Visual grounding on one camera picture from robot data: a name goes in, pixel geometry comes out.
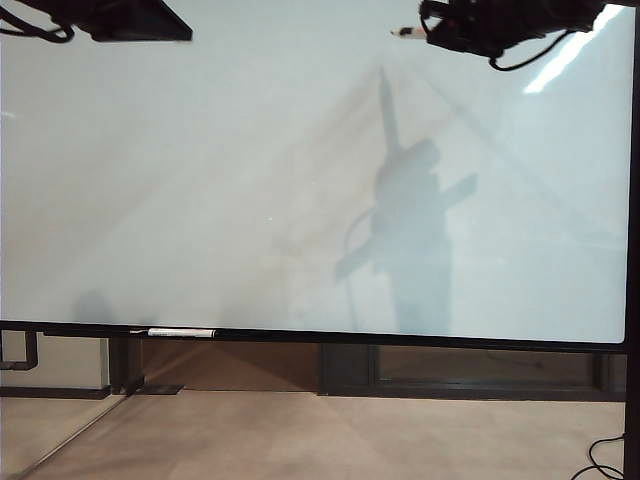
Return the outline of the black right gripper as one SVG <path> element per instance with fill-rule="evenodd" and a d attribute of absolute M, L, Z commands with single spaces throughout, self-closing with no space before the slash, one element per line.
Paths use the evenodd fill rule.
<path fill-rule="evenodd" d="M 419 20 L 426 42 L 450 51 L 504 51 L 492 25 L 490 1 L 422 1 Z"/>

